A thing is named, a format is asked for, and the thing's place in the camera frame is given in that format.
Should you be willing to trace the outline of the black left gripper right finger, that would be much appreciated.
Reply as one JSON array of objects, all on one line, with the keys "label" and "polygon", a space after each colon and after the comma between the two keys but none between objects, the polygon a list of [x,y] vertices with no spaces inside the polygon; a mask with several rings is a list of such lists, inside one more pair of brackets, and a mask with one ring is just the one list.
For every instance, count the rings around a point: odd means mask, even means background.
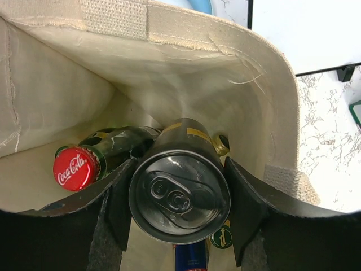
[{"label": "black left gripper right finger", "polygon": [[360,212],[341,213],[295,199],[231,158],[230,224],[242,270],[359,270]]}]

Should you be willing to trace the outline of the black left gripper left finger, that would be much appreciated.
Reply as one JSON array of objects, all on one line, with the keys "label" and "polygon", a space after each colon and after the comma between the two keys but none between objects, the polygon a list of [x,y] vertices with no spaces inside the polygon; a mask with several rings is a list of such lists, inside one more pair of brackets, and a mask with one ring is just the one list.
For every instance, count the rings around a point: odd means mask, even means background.
[{"label": "black left gripper left finger", "polygon": [[1,211],[1,270],[120,270],[136,164],[38,211]]}]

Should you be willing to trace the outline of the cola bottle red cap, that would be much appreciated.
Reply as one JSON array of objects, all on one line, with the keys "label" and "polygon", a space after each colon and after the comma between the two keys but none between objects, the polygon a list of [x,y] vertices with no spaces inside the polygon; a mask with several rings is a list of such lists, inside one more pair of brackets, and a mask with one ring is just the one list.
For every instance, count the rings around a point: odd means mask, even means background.
[{"label": "cola bottle red cap", "polygon": [[129,158],[144,156],[160,134],[160,129],[149,126],[97,130],[81,142],[56,151],[54,178],[66,190],[82,190]]}]

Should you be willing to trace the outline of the silver blue energy drink can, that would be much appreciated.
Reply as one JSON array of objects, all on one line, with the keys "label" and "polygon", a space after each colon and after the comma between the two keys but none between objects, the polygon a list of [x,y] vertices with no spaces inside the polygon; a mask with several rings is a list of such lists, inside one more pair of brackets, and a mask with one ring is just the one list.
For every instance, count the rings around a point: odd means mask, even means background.
[{"label": "silver blue energy drink can", "polygon": [[175,271],[207,271],[209,251],[206,240],[174,247]]}]

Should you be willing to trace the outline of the black yellow label can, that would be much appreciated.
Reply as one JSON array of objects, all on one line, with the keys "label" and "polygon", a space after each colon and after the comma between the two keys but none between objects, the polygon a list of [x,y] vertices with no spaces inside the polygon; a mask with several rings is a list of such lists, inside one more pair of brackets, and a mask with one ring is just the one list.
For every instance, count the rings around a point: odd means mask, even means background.
[{"label": "black yellow label can", "polygon": [[171,244],[206,239],[227,220],[230,190],[206,128],[180,118],[157,137],[136,167],[129,187],[135,223]]}]

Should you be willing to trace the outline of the beige canvas tote bag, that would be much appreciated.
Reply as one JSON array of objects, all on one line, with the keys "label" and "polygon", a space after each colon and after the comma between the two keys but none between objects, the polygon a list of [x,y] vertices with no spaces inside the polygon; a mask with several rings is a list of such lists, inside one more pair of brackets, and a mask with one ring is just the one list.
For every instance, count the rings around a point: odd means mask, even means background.
[{"label": "beige canvas tote bag", "polygon": [[[227,134],[234,161],[318,205],[296,168],[299,111],[285,57],[227,20],[155,1],[1,2],[1,211],[73,195],[52,176],[61,145],[180,117]],[[131,223],[120,270],[173,269],[173,246]]]}]

